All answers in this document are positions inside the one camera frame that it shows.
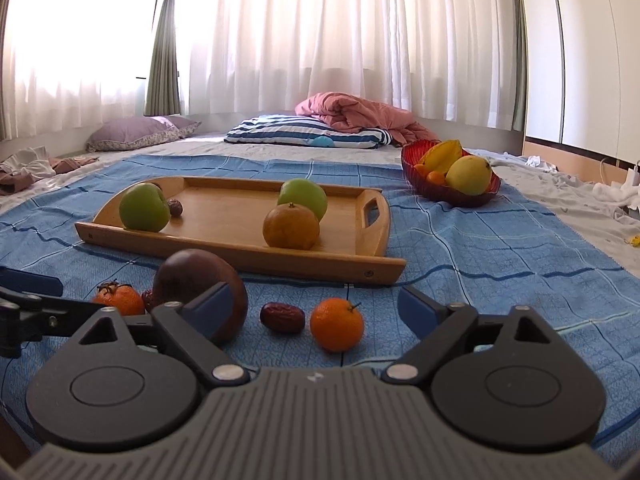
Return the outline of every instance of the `light blue circle on pillow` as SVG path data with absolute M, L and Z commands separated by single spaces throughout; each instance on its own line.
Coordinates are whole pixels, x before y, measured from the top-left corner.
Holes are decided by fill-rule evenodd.
M 314 148 L 335 148 L 334 140 L 324 135 L 316 137 L 309 145 Z

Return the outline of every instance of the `ridged gray surface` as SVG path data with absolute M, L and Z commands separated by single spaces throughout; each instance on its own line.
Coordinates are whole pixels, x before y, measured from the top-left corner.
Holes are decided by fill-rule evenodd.
M 588 446 L 517 456 L 468 442 L 413 387 L 365 368 L 266 368 L 219 388 L 181 430 L 146 448 L 86 455 L 45 446 L 25 480 L 605 480 Z

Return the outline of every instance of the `white bed sheet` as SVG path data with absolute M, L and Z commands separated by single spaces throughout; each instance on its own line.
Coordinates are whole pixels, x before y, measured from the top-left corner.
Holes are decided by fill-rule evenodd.
M 364 164 L 399 164 L 400 151 L 391 146 L 375 150 L 348 148 L 309 148 L 275 144 L 229 144 L 223 134 L 210 134 L 152 146 L 134 152 L 99 153 L 99 160 L 71 173 L 36 182 L 23 192 L 0 197 L 0 214 L 41 193 L 59 189 L 89 173 L 99 171 L 114 162 L 133 155 L 228 155 L 253 160 L 280 158 L 285 160 L 325 160 L 331 162 L 359 162 Z M 598 202 L 591 192 L 593 184 L 581 182 L 562 173 L 545 173 L 530 168 L 515 157 L 497 153 L 487 156 L 495 173 L 515 186 L 526 197 L 540 202 L 587 241 L 608 254 L 621 266 L 640 278 L 640 248 L 626 243 L 640 235 L 640 221 L 626 216 L 619 208 Z

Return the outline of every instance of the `wooden tray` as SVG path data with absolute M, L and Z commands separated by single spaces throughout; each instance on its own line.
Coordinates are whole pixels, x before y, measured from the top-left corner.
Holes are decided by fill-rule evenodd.
M 386 258 L 390 213 L 378 189 L 322 185 L 328 199 L 320 222 L 320 239 L 310 251 L 270 248 L 262 238 L 262 221 L 276 206 L 282 182 L 244 178 L 166 176 L 149 179 L 164 195 L 183 206 L 159 233 L 124 229 L 118 208 L 121 191 L 94 221 L 76 222 L 89 244 L 166 258 L 198 248 L 217 254 L 237 270 L 341 283 L 391 285 L 406 261 Z M 367 216 L 374 206 L 378 218 Z

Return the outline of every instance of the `fruit bowl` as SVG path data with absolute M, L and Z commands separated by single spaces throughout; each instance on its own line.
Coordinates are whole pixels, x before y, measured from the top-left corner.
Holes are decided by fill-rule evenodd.
M 491 183 L 488 191 L 482 195 L 465 195 L 452 187 L 439 186 L 432 184 L 424 179 L 414 168 L 420 158 L 432 147 L 438 143 L 436 140 L 416 140 L 411 144 L 402 147 L 401 160 L 404 177 L 414 188 L 414 191 L 420 196 L 425 197 L 432 202 L 447 202 L 453 207 L 480 207 L 489 202 L 498 194 L 500 189 L 500 177 L 493 171 L 491 173 Z M 462 156 L 470 155 L 470 153 L 462 150 Z

